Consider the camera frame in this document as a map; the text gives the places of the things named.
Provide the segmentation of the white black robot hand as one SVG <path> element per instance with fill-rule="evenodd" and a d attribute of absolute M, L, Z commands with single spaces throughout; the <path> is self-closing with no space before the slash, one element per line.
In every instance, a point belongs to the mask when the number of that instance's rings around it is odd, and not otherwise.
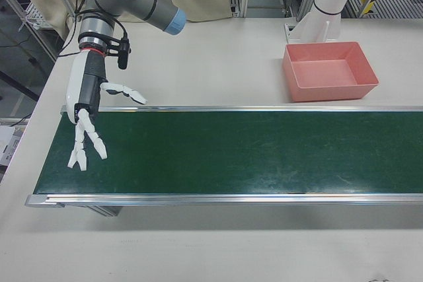
<path fill-rule="evenodd" d="M 107 158 L 105 144 L 94 126 L 101 90 L 109 94 L 122 93 L 139 104 L 147 103 L 147 99 L 138 91 L 107 80 L 103 52 L 94 48 L 82 49 L 73 61 L 66 93 L 67 115 L 70 122 L 75 125 L 74 147 L 67 164 L 70 168 L 78 164 L 80 170 L 86 171 L 86 137 L 92 141 L 100 158 Z"/>

